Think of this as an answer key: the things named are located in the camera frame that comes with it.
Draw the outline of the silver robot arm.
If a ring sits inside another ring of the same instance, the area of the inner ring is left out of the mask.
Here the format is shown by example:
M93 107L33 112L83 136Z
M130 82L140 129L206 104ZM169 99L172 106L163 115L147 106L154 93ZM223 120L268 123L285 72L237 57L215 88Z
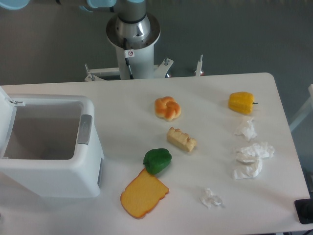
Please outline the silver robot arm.
M109 41L123 49L142 49L154 40L144 0L36 0L41 4L81 6L115 13L106 28Z

